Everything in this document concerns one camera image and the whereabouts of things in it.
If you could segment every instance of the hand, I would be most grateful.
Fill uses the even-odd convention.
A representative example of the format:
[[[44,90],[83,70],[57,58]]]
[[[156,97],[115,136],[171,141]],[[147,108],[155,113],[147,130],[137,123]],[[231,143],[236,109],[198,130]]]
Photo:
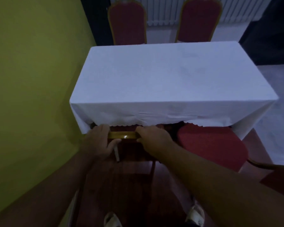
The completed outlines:
[[[105,158],[110,155],[115,145],[121,142],[121,139],[112,140],[107,145],[109,125],[101,124],[91,129],[84,137],[80,151],[91,155]]]
[[[136,132],[141,136],[137,142],[142,143],[144,149],[157,159],[161,153],[175,145],[169,133],[156,126],[138,126]]]

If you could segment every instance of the forearm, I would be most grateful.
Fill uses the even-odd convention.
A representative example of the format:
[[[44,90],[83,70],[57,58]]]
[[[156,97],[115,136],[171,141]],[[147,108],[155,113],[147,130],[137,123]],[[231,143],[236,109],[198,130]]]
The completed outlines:
[[[2,226],[57,226],[93,159],[76,153],[66,164],[0,213]]]
[[[182,180],[218,225],[284,226],[284,196],[277,192],[178,145],[162,152],[159,160]]]

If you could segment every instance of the person's left arm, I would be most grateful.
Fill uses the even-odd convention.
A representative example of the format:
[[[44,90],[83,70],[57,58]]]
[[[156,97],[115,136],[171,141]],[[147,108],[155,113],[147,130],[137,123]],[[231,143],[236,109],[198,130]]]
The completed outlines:
[[[93,163],[107,157],[121,141],[107,145],[108,132],[106,124],[89,131],[67,163],[0,212],[0,227],[58,226]]]

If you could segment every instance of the white marble floor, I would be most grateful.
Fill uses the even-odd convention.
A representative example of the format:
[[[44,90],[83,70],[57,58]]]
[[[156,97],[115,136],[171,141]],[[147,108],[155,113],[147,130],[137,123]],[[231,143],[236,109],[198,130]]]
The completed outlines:
[[[284,65],[258,66],[279,100],[255,126],[274,164],[284,165]]]

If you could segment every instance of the person's right hand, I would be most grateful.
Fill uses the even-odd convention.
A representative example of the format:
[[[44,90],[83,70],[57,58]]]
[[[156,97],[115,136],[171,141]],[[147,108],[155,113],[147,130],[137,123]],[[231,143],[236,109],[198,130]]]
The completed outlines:
[[[156,126],[138,126],[136,132],[141,136],[137,139],[137,142],[142,143],[144,149],[157,159],[159,159],[161,153],[175,145],[169,133]]]

